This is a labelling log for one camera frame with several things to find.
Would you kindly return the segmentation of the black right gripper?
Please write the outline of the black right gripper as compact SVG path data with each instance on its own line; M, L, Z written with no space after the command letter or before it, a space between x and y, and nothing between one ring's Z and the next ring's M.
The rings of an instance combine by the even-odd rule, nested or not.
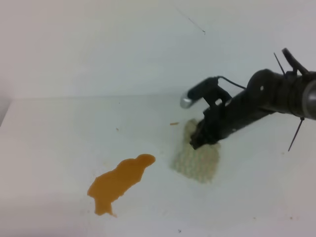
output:
M265 116L266 111L251 102L248 93L243 91L228 104L213 105L204 111L204 119L191 135L190 145L197 150L205 144L216 144Z

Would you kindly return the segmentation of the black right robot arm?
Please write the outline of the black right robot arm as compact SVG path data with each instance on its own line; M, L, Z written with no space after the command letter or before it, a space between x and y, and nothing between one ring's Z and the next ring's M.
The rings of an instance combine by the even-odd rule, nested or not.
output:
M214 83L203 95L209 104L191 135L194 149L227 138L234 132L274 113L316 118L316 74L281 75L264 69L256 72L246 89L232 97Z

